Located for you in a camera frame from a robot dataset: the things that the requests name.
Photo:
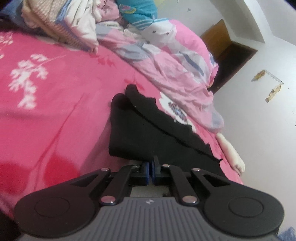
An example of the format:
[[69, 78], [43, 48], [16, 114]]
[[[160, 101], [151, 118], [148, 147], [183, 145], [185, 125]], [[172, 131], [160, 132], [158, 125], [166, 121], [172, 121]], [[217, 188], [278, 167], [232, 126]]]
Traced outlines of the black Smile t-shirt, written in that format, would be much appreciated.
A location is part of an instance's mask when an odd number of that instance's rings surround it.
[[175, 121], [158, 109], [154, 98], [145, 97], [135, 85], [111, 101], [109, 154], [127, 160], [180, 167], [184, 172], [200, 168], [225, 177], [220, 159], [190, 125]]

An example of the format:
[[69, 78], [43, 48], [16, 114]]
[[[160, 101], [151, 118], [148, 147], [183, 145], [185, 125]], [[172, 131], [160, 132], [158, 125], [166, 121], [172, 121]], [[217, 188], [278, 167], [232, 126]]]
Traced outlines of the cream rolled towel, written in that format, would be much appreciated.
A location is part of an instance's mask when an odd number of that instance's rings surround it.
[[239, 156], [236, 149], [231, 145], [231, 143], [224, 137], [222, 133], [216, 134], [216, 140], [219, 143], [221, 150], [223, 151], [227, 161], [231, 168], [241, 176], [245, 172], [245, 163]]

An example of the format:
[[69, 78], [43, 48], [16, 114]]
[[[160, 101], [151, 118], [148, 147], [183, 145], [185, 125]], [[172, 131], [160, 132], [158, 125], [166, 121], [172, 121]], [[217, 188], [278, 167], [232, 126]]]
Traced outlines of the pink floral bed sheet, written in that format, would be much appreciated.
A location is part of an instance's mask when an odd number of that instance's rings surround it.
[[210, 145], [226, 177], [241, 183], [214, 134], [195, 123], [110, 50], [99, 54], [52, 39], [1, 31], [1, 211], [13, 217], [25, 195], [127, 161], [108, 152], [111, 100], [129, 84], [189, 124]]

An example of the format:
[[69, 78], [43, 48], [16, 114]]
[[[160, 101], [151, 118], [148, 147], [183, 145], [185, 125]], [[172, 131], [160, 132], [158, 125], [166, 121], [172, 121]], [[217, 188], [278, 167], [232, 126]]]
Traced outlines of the light pink quilt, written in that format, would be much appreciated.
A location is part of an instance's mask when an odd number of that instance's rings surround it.
[[97, 40], [144, 75], [155, 87], [211, 132], [224, 127], [213, 104], [218, 64], [205, 43], [177, 20], [136, 29], [134, 37], [116, 28], [96, 25]]

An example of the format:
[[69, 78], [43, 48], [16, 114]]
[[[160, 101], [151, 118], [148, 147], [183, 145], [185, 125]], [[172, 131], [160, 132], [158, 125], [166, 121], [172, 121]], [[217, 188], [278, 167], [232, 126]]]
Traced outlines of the dark wooden door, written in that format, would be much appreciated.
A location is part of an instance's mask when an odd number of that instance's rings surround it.
[[209, 90], [216, 93], [256, 53], [257, 50], [231, 41], [224, 20], [210, 27], [201, 35], [209, 52], [218, 64], [218, 72]]

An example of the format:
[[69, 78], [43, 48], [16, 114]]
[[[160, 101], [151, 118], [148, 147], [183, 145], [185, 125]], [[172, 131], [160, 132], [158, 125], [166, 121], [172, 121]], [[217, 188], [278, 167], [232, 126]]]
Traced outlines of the blue plastic bag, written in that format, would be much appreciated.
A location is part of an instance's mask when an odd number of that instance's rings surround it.
[[287, 230], [278, 235], [281, 241], [296, 241], [296, 232], [293, 227], [289, 227]]

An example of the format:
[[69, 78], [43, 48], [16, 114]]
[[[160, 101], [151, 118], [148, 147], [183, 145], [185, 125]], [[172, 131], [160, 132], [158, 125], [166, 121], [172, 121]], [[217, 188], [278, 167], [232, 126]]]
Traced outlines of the teal striped blanket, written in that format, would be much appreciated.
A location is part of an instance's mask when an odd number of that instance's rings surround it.
[[115, 2], [122, 17], [140, 31], [153, 23], [168, 20], [158, 18], [157, 6], [153, 0], [116, 0]]

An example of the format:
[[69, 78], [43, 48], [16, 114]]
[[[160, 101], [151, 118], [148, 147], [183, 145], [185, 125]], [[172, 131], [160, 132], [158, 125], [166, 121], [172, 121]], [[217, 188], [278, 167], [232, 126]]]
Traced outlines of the white tote bag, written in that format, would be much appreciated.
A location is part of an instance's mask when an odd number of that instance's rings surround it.
[[101, 19], [96, 10], [100, 1], [70, 1], [63, 18], [71, 32], [91, 51], [94, 51], [99, 43], [96, 38], [96, 19]]

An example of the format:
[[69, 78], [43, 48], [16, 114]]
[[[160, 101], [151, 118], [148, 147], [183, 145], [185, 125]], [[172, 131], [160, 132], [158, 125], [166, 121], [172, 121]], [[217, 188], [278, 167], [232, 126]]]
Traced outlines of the beige knitted pillow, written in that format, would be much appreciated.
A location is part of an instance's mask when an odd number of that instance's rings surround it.
[[61, 25], [55, 23], [66, 1], [23, 1], [22, 17], [53, 39], [79, 48], [80, 42]]

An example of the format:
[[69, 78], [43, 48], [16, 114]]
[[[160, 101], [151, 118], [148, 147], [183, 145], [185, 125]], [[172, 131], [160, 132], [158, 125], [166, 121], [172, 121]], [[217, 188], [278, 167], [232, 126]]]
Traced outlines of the wall hook rack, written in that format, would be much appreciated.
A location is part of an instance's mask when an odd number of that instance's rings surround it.
[[282, 89], [284, 82], [266, 69], [258, 72], [251, 80], [255, 93], [269, 103]]

